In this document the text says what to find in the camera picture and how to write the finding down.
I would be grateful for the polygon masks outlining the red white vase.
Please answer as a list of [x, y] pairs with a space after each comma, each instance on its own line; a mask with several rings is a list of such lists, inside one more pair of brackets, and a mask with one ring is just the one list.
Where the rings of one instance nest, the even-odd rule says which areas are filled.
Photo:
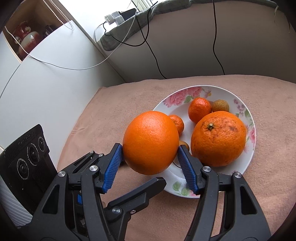
[[37, 31], [32, 30], [28, 21], [21, 22], [14, 30], [13, 36], [15, 43], [20, 44], [18, 55], [22, 60], [43, 40]]

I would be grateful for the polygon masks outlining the smooth orange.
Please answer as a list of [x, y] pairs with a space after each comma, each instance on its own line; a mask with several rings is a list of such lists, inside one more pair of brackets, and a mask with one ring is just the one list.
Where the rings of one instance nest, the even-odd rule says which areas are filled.
[[179, 147], [179, 134], [168, 115], [147, 111], [128, 125], [122, 146], [130, 168], [140, 174], [155, 175], [173, 162]]

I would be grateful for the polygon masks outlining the white power strip with chargers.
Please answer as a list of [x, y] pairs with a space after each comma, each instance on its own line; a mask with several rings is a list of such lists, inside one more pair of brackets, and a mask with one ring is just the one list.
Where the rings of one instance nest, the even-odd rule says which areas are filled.
[[108, 23], [108, 25], [116, 23], [116, 25], [119, 26], [131, 17], [135, 16], [136, 13], [136, 9], [129, 9], [123, 12], [115, 11], [109, 15], [106, 15], [104, 19]]

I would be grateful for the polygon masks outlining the large rough orange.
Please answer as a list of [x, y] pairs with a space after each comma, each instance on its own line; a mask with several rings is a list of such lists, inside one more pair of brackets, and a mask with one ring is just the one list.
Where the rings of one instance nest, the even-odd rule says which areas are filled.
[[245, 124], [234, 114], [217, 111], [204, 116], [191, 136], [192, 156], [210, 167], [224, 167], [235, 161], [246, 143]]

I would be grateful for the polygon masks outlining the floral white ceramic plate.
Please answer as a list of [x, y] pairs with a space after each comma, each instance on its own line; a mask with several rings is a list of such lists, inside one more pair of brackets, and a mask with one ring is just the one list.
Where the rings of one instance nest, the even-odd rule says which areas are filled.
[[244, 173], [256, 145], [254, 119], [246, 104], [232, 92], [212, 85], [180, 89], [154, 108], [176, 115], [184, 123], [181, 143], [217, 173]]

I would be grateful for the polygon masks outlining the brown longan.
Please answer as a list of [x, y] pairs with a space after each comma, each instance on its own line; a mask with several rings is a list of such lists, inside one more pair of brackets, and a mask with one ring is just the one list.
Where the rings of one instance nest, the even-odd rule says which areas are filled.
[[230, 110], [228, 102], [222, 99], [218, 99], [214, 101], [211, 106], [212, 106], [213, 112], [217, 112], [217, 111], [229, 112]]
[[181, 145], [184, 145], [184, 146], [186, 147], [187, 150], [190, 150], [189, 145], [188, 145], [186, 142], [182, 141], [182, 140], [179, 141], [179, 145], [180, 145], [180, 146], [181, 146]]

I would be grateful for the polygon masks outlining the grey-green windowsill cloth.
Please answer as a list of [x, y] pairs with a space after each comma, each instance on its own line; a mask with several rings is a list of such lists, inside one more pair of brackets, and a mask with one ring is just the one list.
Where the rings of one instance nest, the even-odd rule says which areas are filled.
[[106, 32], [99, 42], [104, 51], [113, 51], [146, 28], [147, 38], [161, 43], [186, 46], [216, 40], [223, 45], [266, 32], [278, 10], [272, 1], [165, 1]]

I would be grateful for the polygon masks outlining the small mandarin with stem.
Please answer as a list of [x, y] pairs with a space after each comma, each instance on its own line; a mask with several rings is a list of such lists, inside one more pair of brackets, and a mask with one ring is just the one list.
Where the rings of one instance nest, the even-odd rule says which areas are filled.
[[194, 123], [198, 123], [204, 116], [211, 112], [212, 107], [210, 102], [201, 97], [193, 99], [188, 108], [189, 119]]

